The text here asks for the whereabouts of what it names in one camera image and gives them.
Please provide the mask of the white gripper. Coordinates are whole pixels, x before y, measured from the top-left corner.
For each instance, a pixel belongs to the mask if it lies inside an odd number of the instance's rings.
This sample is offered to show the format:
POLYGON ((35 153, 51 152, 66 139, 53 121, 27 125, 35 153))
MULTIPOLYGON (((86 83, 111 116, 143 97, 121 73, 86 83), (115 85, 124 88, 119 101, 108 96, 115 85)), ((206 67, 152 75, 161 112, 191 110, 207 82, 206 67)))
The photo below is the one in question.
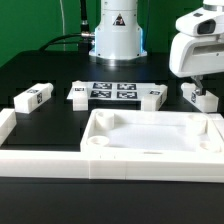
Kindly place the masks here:
POLYGON ((202 95, 201 76, 224 71, 224 11, 195 10, 176 21, 179 33, 170 50, 170 70, 178 77, 192 76, 202 95))

